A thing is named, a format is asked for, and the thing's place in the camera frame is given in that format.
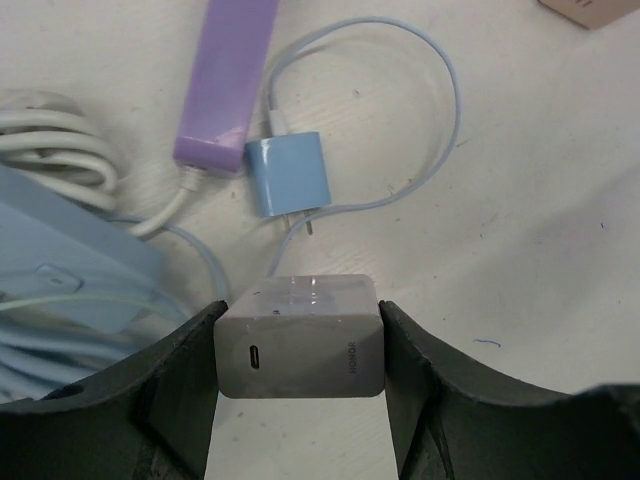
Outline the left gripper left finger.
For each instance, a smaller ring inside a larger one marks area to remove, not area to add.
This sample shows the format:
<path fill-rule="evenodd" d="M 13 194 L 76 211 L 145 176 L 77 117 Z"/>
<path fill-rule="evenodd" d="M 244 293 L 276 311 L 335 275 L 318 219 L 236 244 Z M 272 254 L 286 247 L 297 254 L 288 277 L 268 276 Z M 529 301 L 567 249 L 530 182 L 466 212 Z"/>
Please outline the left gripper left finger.
<path fill-rule="evenodd" d="M 223 301 L 162 340 L 42 400 L 1 408 L 4 479 L 201 479 L 218 397 Z"/>

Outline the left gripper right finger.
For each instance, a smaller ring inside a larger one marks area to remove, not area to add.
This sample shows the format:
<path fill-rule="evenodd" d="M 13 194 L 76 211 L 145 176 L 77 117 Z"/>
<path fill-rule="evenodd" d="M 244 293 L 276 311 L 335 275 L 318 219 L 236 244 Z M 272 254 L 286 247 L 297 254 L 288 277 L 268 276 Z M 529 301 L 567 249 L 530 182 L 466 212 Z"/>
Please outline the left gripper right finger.
<path fill-rule="evenodd" d="M 576 394 L 498 372 L 379 304 L 402 479 L 636 479 L 639 387 Z"/>

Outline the white charger plug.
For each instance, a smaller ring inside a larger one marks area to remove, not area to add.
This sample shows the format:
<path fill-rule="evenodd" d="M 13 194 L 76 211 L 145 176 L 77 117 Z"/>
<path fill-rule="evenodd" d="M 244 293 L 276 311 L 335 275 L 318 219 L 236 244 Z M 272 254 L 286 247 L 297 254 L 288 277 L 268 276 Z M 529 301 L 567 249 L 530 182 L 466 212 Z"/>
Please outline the white charger plug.
<path fill-rule="evenodd" d="M 384 325 L 366 275 L 263 279 L 215 321 L 213 340 L 228 398 L 368 398 L 384 389 Z"/>

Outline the blue power strip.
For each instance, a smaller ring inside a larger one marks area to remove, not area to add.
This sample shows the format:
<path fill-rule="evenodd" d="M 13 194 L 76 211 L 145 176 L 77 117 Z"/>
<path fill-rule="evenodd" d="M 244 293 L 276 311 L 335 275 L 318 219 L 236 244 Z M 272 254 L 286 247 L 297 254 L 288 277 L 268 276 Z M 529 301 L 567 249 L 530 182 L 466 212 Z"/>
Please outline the blue power strip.
<path fill-rule="evenodd" d="M 154 247 L 27 177 L 1 169 L 1 290 L 14 298 L 80 295 L 51 305 L 103 333 L 123 330 L 137 306 L 105 295 L 154 298 L 165 260 Z"/>

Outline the blue USB charger plug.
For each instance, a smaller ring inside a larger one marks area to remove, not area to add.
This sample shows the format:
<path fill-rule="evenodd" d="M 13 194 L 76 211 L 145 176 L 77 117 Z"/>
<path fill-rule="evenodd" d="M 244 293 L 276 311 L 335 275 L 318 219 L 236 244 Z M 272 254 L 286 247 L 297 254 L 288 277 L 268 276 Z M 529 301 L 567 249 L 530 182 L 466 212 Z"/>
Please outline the blue USB charger plug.
<path fill-rule="evenodd" d="M 258 213 L 279 217 L 291 229 L 290 216 L 327 207 L 332 198 L 320 134 L 290 133 L 246 144 L 245 156 Z"/>

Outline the purple USB power strip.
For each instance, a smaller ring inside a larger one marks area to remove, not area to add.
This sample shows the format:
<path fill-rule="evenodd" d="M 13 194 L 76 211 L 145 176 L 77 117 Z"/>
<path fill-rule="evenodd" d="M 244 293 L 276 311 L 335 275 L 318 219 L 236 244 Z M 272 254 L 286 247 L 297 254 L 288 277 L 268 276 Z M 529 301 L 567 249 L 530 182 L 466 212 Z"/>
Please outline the purple USB power strip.
<path fill-rule="evenodd" d="M 208 4 L 174 144 L 174 159 L 239 172 L 279 3 Z"/>

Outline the pink cube socket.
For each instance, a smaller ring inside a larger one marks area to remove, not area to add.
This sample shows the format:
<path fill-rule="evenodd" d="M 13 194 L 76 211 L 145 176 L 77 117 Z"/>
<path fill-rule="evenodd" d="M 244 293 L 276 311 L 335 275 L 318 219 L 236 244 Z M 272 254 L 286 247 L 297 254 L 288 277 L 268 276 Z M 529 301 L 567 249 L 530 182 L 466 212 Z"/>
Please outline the pink cube socket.
<path fill-rule="evenodd" d="M 539 0 L 539 3 L 588 30 L 610 25 L 640 6 L 639 0 Z"/>

